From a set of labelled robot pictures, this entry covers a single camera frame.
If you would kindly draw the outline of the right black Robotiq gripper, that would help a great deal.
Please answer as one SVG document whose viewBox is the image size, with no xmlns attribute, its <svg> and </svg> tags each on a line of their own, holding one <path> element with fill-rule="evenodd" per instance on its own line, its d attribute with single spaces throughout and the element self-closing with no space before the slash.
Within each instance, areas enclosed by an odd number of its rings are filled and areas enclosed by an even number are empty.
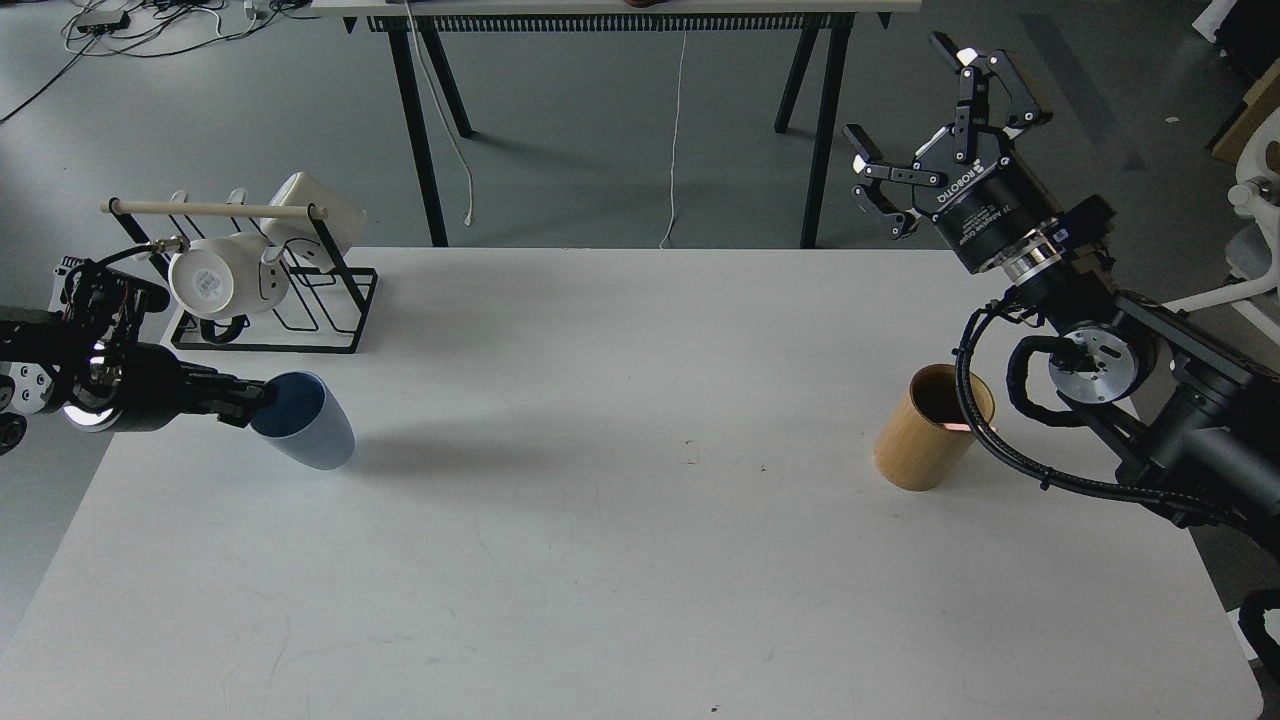
<svg viewBox="0 0 1280 720">
<path fill-rule="evenodd" d="M 954 122 L 919 147 L 914 161 L 922 168 L 884 161 L 861 126 L 846 124 L 844 137 L 855 151 L 852 170 L 861 179 L 852 199 L 892 240 L 911 234 L 920 214 L 934 224 L 965 269 L 977 274 L 1001 263 L 1028 233 L 1062 213 L 1012 141 L 1051 122 L 1053 110 L 1039 101 L 1036 86 L 1007 51 L 959 47 L 938 31 L 929 41 L 957 76 Z M 992 85 L 1007 96 L 1001 117 L 991 111 Z M 886 184 L 915 187 L 915 210 L 893 205 L 884 195 Z"/>
</svg>

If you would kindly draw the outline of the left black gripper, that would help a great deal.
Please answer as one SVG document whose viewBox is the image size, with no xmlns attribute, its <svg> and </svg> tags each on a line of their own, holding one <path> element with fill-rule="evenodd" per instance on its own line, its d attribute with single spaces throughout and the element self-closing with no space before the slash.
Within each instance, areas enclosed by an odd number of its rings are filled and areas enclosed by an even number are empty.
<svg viewBox="0 0 1280 720">
<path fill-rule="evenodd" d="M 92 356 L 76 375 L 61 414 L 91 433 L 157 430 L 180 414 L 207 413 L 246 428 L 276 401 L 269 382 L 215 375 L 215 369 L 182 361 L 161 345 L 141 343 Z"/>
</svg>

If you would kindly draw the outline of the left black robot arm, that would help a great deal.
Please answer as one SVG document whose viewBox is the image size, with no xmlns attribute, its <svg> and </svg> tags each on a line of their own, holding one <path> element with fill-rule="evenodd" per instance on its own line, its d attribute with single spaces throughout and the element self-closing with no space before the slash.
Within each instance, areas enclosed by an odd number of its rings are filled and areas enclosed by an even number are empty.
<svg viewBox="0 0 1280 720">
<path fill-rule="evenodd" d="M 183 236 L 146 241 L 102 260 L 67 258 L 52 307 L 3 307 L 3 452 L 26 437 L 29 416 L 63 411 L 83 432 L 151 432 L 179 415 L 211 415 L 244 428 L 278 401 L 278 388 L 179 360 L 140 338 L 169 291 L 113 269 L 145 254 L 183 249 Z"/>
</svg>

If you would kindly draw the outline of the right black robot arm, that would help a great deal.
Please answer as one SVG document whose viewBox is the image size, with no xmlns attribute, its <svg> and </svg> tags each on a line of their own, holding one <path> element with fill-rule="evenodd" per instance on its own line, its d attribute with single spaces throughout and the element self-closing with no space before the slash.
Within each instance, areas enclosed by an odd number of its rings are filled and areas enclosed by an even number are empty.
<svg viewBox="0 0 1280 720">
<path fill-rule="evenodd" d="M 1006 290 L 966 320 L 954 365 L 960 427 L 1004 465 L 1043 488 L 1132 503 L 1175 527 L 1224 527 L 1277 557 L 1277 372 L 1194 315 L 1211 304 L 1274 292 L 1277 272 L 1204 299 L 1164 301 L 1130 274 L 1114 241 L 1137 232 L 1091 195 L 1059 202 L 1015 142 L 1051 113 L 1006 50 L 931 36 L 954 74 L 951 117 L 905 161 L 887 160 L 861 126 L 844 136 L 852 200 L 901 240 L 920 225 L 973 274 L 1000 272 Z M 1115 456 L 1111 480 L 1056 468 L 1016 448 L 979 416 L 969 378 L 995 322 L 1028 324 L 1005 372 L 1015 413 L 1083 428 Z"/>
</svg>

